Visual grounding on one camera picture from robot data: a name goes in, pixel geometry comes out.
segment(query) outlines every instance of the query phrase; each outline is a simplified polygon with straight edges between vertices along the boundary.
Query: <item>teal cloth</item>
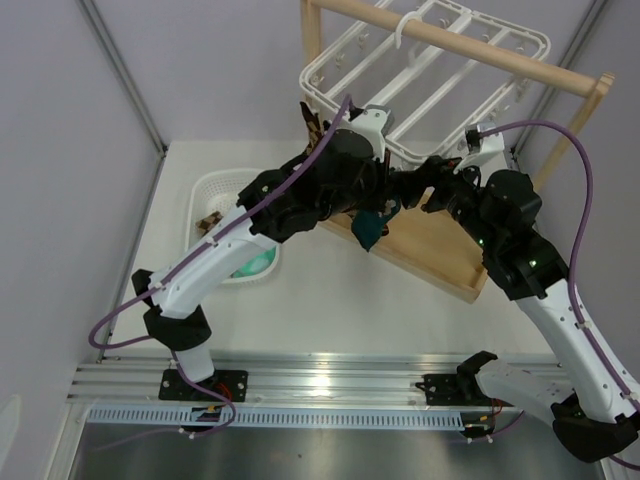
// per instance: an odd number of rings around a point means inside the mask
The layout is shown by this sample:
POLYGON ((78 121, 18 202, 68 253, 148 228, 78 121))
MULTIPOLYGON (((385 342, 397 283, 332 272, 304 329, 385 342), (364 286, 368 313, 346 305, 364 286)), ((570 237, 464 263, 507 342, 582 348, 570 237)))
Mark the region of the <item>teal cloth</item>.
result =
POLYGON ((388 214, 360 210, 351 223, 351 232, 367 252, 382 237, 384 226, 400 211, 400 197, 393 198, 394 205, 388 207, 388 214))
POLYGON ((262 273, 269 268, 275 258, 276 249, 272 248, 271 250, 261 253, 252 260, 249 260, 242 267, 236 270, 233 275, 231 275, 231 278, 251 277, 252 275, 262 273))

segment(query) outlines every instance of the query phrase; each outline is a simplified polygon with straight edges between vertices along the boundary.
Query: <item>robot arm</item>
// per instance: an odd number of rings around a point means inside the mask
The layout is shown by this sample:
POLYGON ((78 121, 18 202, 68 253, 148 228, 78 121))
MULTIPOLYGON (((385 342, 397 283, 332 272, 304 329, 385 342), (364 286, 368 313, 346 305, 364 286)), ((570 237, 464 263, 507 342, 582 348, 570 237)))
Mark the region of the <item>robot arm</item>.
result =
POLYGON ((352 109, 350 119, 339 125, 342 128, 336 130, 311 168, 266 208, 234 225, 282 185, 306 155, 258 175, 240 192, 236 207, 177 262, 156 272, 134 273, 137 295, 153 289, 145 300, 150 307, 144 314, 149 335, 176 352, 191 381, 199 382, 214 374, 205 347, 211 329, 200 303, 234 271, 292 235, 313 229, 332 214, 382 211, 392 197, 400 198, 406 208, 417 205, 427 187, 426 172, 390 169, 384 135, 392 121, 385 107, 352 109), (230 226, 216 241, 218 234, 230 226))
POLYGON ((568 268, 555 247, 533 229, 542 201, 527 175, 501 170, 485 187, 473 170, 440 171, 426 212, 446 209, 483 249, 491 279, 543 334, 571 387, 556 385, 481 352, 458 368, 460 386, 523 408, 553 427, 576 457, 593 462, 617 453, 638 437, 640 414, 631 392, 638 383, 624 369, 578 297, 569 298, 568 268), (612 364, 605 368, 603 356, 612 364))
POLYGON ((400 172, 390 168, 384 143, 391 122, 385 107, 352 109, 349 120, 342 121, 308 171, 216 243, 216 233, 264 200, 306 156, 258 175, 239 194, 236 208, 175 264, 183 268, 170 282, 161 280, 175 271, 174 265, 155 273, 137 271, 132 278, 136 293, 154 289, 145 300, 150 307, 144 315, 149 334, 176 351, 190 380, 207 379, 214 373, 205 346, 211 330, 199 304, 225 278, 262 251, 313 229, 333 214, 358 210, 382 217, 390 199, 413 208, 425 189, 433 187, 422 210, 446 209, 482 247, 489 276, 533 320, 572 382, 571 387, 556 385, 481 352, 458 367, 461 389, 471 396, 502 399, 536 416, 584 461, 626 448, 640 429, 640 414, 630 401, 635 394, 620 390, 583 330, 589 329, 632 391, 638 391, 638 384, 586 311, 584 325, 572 311, 567 266, 553 245, 532 228, 540 197, 528 176, 518 172, 498 171, 486 187, 477 181, 478 166, 502 150, 501 137, 481 139, 478 132, 485 127, 476 126, 467 133, 469 157, 434 156, 412 172, 400 172), (205 246, 197 261, 190 261, 205 246))

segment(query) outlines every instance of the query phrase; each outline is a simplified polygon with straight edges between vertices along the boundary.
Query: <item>wooden tray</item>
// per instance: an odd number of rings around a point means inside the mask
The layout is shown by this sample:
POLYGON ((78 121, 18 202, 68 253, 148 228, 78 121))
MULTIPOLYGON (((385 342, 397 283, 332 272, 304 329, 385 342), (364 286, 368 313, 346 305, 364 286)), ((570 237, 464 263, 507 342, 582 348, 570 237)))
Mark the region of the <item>wooden tray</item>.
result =
MULTIPOLYGON (((321 225, 357 242, 348 215, 336 215, 321 225)), ((419 207, 402 210, 389 222, 389 230, 371 253, 466 302, 478 298, 487 280, 482 250, 448 213, 427 214, 419 207)))

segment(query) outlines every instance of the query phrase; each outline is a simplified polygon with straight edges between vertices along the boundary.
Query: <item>gray wall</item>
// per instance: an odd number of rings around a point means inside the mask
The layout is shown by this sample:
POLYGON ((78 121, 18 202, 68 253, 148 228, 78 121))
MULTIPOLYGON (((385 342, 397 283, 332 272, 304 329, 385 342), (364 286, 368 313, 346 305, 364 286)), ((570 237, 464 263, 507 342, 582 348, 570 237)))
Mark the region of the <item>gray wall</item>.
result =
MULTIPOLYGON (((640 2, 616 0, 575 69, 593 76, 616 74, 616 83, 580 138, 593 163, 595 199, 581 250, 578 284, 590 313, 629 370, 640 378, 640 216, 638 214, 638 112, 640 2)), ((549 119, 566 122, 576 100, 563 96, 549 119)), ((538 132, 522 161, 535 171, 555 136, 538 132)), ((542 191, 541 228, 565 258, 584 202, 584 171, 571 151, 542 191)))
POLYGON ((90 325, 108 310, 155 154, 71 0, 0 3, 1 478, 41 478, 90 325))
MULTIPOLYGON (((303 65, 299 0, 97 3, 167 141, 284 140, 304 135, 296 104, 303 65)), ((548 34, 548 61, 555 63, 591 0, 460 3, 548 34)), ((416 1, 396 0, 392 7, 405 12, 415 8, 416 1)), ((351 23, 325 12, 327 41, 351 23)), ((537 93, 533 89, 522 105, 512 106, 504 120, 526 117, 537 93)), ((465 103, 453 103, 452 108, 465 107, 468 112, 465 103)), ((439 115, 422 124, 423 131, 437 130, 443 120, 439 115)))

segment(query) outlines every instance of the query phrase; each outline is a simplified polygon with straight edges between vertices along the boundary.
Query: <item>white dish rack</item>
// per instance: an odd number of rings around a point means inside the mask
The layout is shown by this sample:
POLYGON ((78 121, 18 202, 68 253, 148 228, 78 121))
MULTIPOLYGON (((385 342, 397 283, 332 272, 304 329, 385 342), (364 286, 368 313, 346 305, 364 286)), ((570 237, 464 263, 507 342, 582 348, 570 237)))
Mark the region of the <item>white dish rack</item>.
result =
MULTIPOLYGON (((376 6, 387 8, 392 3, 393 0, 380 0, 376 6)), ((411 18, 537 60, 547 57, 551 44, 549 38, 540 32, 473 11, 449 0, 425 1, 403 17, 395 33, 389 34, 365 22, 353 24, 307 65, 300 74, 300 86, 313 100, 314 106, 320 107, 328 118, 338 111, 342 95, 349 90, 354 96, 368 95, 357 99, 361 100, 356 101, 358 106, 390 106, 395 115, 395 125, 387 136, 387 145, 401 159, 405 168, 420 165, 429 155, 446 155, 455 148, 464 150, 465 127, 484 120, 496 121, 509 108, 511 101, 519 102, 522 99, 530 83, 528 79, 500 72, 475 60, 463 59, 423 42, 403 39, 400 32, 411 18), (472 75, 482 68, 494 70, 489 80, 472 75), (376 75, 367 77, 374 69, 376 75), (442 78, 445 70, 451 73, 442 78), (371 91, 372 83, 375 83, 380 72, 390 78, 385 78, 382 85, 375 85, 371 91), (496 78, 498 73, 502 75, 500 78, 496 78), (420 121, 430 112, 438 118, 437 107, 452 101, 452 92, 461 84, 469 88, 464 81, 470 76, 474 81, 472 89, 483 87, 484 91, 491 87, 493 92, 479 105, 470 105, 462 121, 443 125, 447 133, 443 140, 438 139, 434 144, 432 138, 426 138, 430 141, 421 142, 427 148, 428 145, 437 147, 428 151, 409 148, 408 144, 418 144, 412 140, 423 139, 425 132, 420 130, 420 121), (430 89, 422 88, 425 84, 430 84, 430 89), (391 105, 397 97, 403 97, 404 108, 395 109, 391 105)))
MULTIPOLYGON (((220 212, 224 217, 235 207, 238 194, 251 183, 262 170, 258 168, 235 168, 208 173, 200 177, 191 189, 187 228, 184 239, 184 249, 189 250, 201 238, 202 234, 196 227, 196 222, 208 217, 213 212, 220 212)), ((228 278, 223 285, 254 284, 264 280, 271 274, 280 260, 280 245, 275 247, 275 257, 271 265, 262 272, 247 277, 228 278)))

